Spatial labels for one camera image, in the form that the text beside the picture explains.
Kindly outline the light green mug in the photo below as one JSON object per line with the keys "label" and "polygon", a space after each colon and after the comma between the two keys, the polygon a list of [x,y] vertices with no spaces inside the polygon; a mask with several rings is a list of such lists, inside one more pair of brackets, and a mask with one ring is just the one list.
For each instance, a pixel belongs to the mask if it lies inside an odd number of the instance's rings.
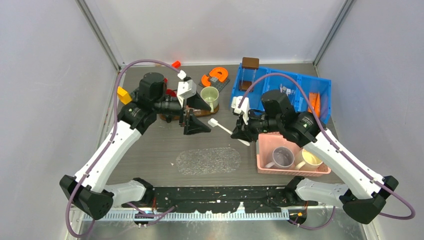
{"label": "light green mug", "polygon": [[201,90],[200,96],[209,105],[210,112],[214,113],[219,105],[219,90],[215,87],[207,86]]}

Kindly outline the lilac translucent mug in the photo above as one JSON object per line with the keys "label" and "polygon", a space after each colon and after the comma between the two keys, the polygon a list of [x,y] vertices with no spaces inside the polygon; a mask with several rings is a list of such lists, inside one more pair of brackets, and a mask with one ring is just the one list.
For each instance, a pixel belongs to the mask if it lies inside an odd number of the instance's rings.
{"label": "lilac translucent mug", "polygon": [[269,155],[269,162],[265,165],[266,168],[277,168],[289,170],[294,167],[295,156],[293,152],[284,146],[275,148]]}

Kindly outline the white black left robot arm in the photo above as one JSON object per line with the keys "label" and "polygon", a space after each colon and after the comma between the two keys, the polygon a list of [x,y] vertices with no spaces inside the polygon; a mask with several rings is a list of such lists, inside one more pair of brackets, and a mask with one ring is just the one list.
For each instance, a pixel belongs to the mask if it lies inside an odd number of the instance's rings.
{"label": "white black left robot arm", "polygon": [[157,72],[145,74],[132,93],[119,91],[118,96],[123,107],[109,138],[75,175],[65,175],[59,182],[71,203],[94,220],[100,220],[115,206],[136,202],[148,207],[153,202],[154,188],[141,178],[115,185],[107,185],[107,181],[124,154],[158,115],[178,117],[185,135],[211,131],[194,111],[210,112],[213,106],[202,99],[188,76],[178,83],[175,96],[167,93],[167,81]]}

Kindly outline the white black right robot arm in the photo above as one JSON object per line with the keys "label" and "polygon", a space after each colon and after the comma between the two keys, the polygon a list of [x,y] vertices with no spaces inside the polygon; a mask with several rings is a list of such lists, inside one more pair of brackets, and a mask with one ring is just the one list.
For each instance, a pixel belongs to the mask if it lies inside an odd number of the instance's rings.
{"label": "white black right robot arm", "polygon": [[297,176],[285,192],[288,203],[315,201],[336,206],[361,224],[369,224],[381,213],[399,184],[395,177],[382,176],[364,165],[311,112],[295,111],[285,93],[267,91],[261,102],[262,111],[251,109],[246,97],[233,97],[230,106],[238,120],[232,139],[255,142],[259,134],[280,133],[323,161],[342,180],[342,184],[330,184]]}

